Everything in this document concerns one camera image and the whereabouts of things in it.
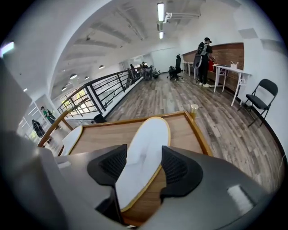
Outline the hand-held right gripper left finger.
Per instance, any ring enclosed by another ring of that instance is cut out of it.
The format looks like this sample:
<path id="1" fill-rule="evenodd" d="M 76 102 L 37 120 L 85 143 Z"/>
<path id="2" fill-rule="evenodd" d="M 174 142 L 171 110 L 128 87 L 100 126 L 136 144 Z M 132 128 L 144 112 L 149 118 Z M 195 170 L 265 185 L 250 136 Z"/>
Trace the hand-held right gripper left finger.
<path id="1" fill-rule="evenodd" d="M 95 209 L 111 220 L 124 224 L 116 192 L 116 182 L 126 165 L 127 145 L 105 148 L 104 154 L 91 160 L 87 172 L 101 186 L 111 187 L 105 198 Z"/>

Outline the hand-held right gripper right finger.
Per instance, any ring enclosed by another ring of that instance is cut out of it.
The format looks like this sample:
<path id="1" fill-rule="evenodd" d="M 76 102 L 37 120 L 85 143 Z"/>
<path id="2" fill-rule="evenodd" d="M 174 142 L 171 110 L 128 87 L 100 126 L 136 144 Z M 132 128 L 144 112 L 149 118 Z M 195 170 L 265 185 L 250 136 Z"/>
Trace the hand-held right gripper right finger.
<path id="1" fill-rule="evenodd" d="M 160 199 L 185 197 L 191 193 L 203 179 L 201 165 L 192 157 L 193 151 L 162 146 L 161 167 L 166 178 L 166 187 L 161 189 Z"/>

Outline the white oval insole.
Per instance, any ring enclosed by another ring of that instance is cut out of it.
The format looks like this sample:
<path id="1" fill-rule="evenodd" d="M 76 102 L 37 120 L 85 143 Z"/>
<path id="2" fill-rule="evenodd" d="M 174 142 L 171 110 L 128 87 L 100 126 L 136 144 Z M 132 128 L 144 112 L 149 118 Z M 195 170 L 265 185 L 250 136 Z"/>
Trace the white oval insole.
<path id="1" fill-rule="evenodd" d="M 71 153 L 74 146 L 78 142 L 79 138 L 81 137 L 81 134 L 83 132 L 83 126 L 78 126 L 75 129 L 73 129 L 63 140 L 63 151 L 61 153 L 61 156 L 66 156 Z"/>
<path id="2" fill-rule="evenodd" d="M 146 119 L 135 133 L 126 153 L 126 165 L 116 182 L 121 212 L 129 210 L 147 190 L 161 169 L 162 146 L 171 142 L 168 122 Z"/>

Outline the wooden shoe rack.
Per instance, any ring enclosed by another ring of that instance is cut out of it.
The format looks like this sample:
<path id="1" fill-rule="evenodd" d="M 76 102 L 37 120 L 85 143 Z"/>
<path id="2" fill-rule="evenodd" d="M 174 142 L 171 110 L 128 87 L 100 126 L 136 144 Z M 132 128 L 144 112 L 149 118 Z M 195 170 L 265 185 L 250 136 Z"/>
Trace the wooden shoe rack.
<path id="1" fill-rule="evenodd" d="M 160 117 L 169 125 L 170 144 L 172 146 L 212 156 L 211 149 L 196 124 L 193 114 L 187 111 L 178 111 L 162 114 Z M 134 135 L 145 120 L 147 117 L 84 125 L 69 153 L 79 154 L 114 145 L 130 145 Z M 146 190 L 129 209 L 122 212 L 121 216 L 124 223 L 132 226 L 144 224 L 160 207 L 160 190 L 165 186 L 165 173 L 159 167 L 145 187 Z"/>

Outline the black trash bin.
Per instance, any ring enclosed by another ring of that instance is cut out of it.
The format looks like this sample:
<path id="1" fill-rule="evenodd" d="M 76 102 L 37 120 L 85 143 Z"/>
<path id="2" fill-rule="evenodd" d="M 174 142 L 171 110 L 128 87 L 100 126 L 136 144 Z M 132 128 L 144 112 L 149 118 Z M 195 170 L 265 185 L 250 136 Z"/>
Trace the black trash bin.
<path id="1" fill-rule="evenodd" d="M 93 121 L 94 121 L 95 123 L 97 123 L 97 124 L 99 124 L 99 123 L 106 123 L 106 122 L 107 122 L 106 119 L 103 117 L 102 114 L 96 115 L 96 116 L 93 118 Z"/>

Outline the black metal railing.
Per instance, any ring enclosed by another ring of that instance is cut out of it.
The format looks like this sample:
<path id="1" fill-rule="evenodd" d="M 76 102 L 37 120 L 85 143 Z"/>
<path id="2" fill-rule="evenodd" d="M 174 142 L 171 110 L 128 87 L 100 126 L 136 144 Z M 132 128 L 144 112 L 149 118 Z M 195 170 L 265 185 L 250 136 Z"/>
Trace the black metal railing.
<path id="1" fill-rule="evenodd" d="M 142 78 L 140 71 L 127 69 L 89 81 L 64 95 L 57 110 L 60 114 L 71 110 L 67 115 L 71 118 L 88 113 L 103 114 L 110 104 L 124 96 Z"/>

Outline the dark wheeled equipment cluster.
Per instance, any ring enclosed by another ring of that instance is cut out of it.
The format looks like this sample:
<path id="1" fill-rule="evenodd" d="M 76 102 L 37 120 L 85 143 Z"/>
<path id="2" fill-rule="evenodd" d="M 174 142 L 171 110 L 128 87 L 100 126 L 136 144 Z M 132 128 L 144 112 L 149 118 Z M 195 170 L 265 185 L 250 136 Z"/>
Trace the dark wheeled equipment cluster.
<path id="1" fill-rule="evenodd" d="M 138 65 L 130 64 L 130 72 L 134 78 L 143 78 L 144 80 L 157 79 L 161 74 L 153 65 L 149 66 L 146 62 Z"/>

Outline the black office chair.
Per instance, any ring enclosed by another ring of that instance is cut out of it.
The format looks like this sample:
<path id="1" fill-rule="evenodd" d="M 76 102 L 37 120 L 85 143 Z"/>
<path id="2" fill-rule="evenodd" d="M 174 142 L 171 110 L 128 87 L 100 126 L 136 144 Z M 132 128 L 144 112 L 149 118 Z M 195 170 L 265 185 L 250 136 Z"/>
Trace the black office chair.
<path id="1" fill-rule="evenodd" d="M 168 70 L 168 76 L 167 78 L 169 78 L 170 80 L 174 80 L 174 81 L 178 81 L 179 80 L 179 74 L 182 71 L 181 67 L 181 56 L 178 54 L 176 56 L 176 61 L 175 61 L 175 66 L 170 66 L 169 70 Z"/>

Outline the white folding table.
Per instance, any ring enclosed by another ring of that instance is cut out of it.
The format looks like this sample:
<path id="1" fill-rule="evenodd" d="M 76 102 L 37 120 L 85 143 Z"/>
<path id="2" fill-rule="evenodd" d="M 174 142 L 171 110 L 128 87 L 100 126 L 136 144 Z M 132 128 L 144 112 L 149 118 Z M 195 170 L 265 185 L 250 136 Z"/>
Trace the white folding table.
<path id="1" fill-rule="evenodd" d="M 233 72 L 238 75 L 238 81 L 236 85 L 236 90 L 234 92 L 234 97 L 231 102 L 231 107 L 234 105 L 234 102 L 236 100 L 236 97 L 238 96 L 239 90 L 241 87 L 245 87 L 248 83 L 249 78 L 252 76 L 252 74 L 246 73 L 243 70 L 240 70 L 238 68 L 233 68 L 233 67 L 227 67 L 219 64 L 214 64 L 213 67 L 216 69 L 216 77 L 215 77 L 215 84 L 213 85 L 214 90 L 213 92 L 216 92 L 216 88 L 219 87 L 219 80 L 220 77 L 224 77 L 224 82 L 222 85 L 222 91 L 225 89 L 225 83 L 226 83 L 226 78 L 228 76 L 229 72 Z"/>
<path id="2" fill-rule="evenodd" d="M 193 78 L 196 79 L 198 70 L 194 67 L 193 62 L 183 61 L 182 67 L 184 74 L 187 74 L 188 76 L 191 76 L 193 74 Z"/>

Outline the black folding chair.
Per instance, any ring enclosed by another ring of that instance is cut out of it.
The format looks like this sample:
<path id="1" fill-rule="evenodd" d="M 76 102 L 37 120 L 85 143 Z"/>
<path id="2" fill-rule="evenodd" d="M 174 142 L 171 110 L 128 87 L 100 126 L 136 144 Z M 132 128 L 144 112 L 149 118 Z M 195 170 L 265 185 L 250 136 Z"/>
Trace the black folding chair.
<path id="1" fill-rule="evenodd" d="M 245 109 L 252 117 L 251 127 L 259 118 L 260 126 L 270 110 L 270 107 L 278 94 L 278 86 L 269 79 L 262 79 L 252 93 L 246 94 L 245 102 L 242 102 L 238 111 Z"/>

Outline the white ceiling-mounted unit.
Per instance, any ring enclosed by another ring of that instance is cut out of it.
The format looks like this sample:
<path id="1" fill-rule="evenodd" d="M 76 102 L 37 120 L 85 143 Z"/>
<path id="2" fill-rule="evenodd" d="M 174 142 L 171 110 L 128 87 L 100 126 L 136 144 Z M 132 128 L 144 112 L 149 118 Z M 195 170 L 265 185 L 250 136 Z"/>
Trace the white ceiling-mounted unit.
<path id="1" fill-rule="evenodd" d="M 195 13 L 169 13 L 166 12 L 165 20 L 163 23 L 167 23 L 170 20 L 182 20 L 182 19 L 192 19 L 192 18 L 199 18 L 200 14 Z"/>

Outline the white wall vent panel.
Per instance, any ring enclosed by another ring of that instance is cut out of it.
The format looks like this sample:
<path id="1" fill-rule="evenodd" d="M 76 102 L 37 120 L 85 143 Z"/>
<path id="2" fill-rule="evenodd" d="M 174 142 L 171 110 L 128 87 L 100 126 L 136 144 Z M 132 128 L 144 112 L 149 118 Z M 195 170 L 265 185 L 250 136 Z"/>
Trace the white wall vent panel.
<path id="1" fill-rule="evenodd" d="M 243 39 L 256 39 L 258 38 L 258 35 L 254 28 L 248 28 L 248 29 L 241 29 L 238 30 L 239 34 Z"/>

